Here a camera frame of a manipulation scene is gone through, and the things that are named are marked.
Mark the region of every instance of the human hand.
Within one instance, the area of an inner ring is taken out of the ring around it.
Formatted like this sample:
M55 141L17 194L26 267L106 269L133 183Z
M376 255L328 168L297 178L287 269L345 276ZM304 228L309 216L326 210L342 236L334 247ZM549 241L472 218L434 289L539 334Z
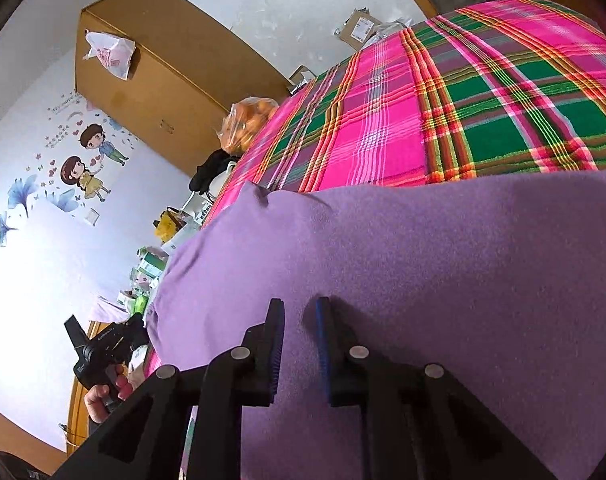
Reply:
M118 365L116 367L118 377L116 377L115 383L116 389L118 390L118 398L121 400L126 400L129 396L131 396L134 388L128 382L128 378L123 375L123 371L123 366ZM110 387L106 384L96 384L96 386L93 386L92 389L85 394L87 413L97 424L105 422L107 417L110 415L102 402L102 400L109 397L109 395Z

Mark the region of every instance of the black cloth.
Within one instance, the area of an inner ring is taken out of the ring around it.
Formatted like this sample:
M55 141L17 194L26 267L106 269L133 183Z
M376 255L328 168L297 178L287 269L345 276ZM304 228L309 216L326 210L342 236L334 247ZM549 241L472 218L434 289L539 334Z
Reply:
M224 150L216 150L208 156L202 166L196 168L196 174L190 181L190 191L196 193L205 193L209 190L209 185L216 177L227 170L227 165L232 161L237 161L240 157L230 155Z
M0 451L0 459L16 480L47 480L49 475L16 455Z

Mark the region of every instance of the plastic bag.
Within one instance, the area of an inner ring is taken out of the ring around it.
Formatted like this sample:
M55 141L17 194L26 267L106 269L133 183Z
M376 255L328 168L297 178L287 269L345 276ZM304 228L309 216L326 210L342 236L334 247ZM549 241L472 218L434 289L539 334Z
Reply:
M248 97L233 104L217 134L221 148L230 155L243 155L278 108L275 100L262 97Z
M385 38L389 38L404 28L410 27L412 23L412 18L399 18L394 22L379 23L379 25L375 25L372 28L372 31L374 31L374 36L369 38L369 40L363 44L361 50L368 48L370 45L375 43L379 43L379 41L385 40Z
M119 79L127 80L129 63L136 44L126 38L112 36L106 32L85 31L85 39L90 44L90 51L83 59L98 57L100 64Z

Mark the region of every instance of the wooden furniture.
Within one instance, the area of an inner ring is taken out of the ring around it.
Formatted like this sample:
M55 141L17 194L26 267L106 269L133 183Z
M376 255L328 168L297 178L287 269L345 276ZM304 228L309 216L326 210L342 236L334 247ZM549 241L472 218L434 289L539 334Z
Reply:
M136 43L128 80L89 52L85 31ZM288 95L289 82L257 52L187 0L100 0L81 12L76 90L192 175L220 147L232 104Z

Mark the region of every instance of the purple fleece cloth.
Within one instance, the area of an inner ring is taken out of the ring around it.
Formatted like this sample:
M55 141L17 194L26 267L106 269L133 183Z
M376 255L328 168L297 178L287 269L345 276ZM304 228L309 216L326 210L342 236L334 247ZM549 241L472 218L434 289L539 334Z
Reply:
M164 363L207 364L286 306L275 404L244 408L245 480L361 477L356 408L330 408L315 299L367 346L440 362L560 480L606 451L606 172L310 194L245 184L176 254L150 316Z

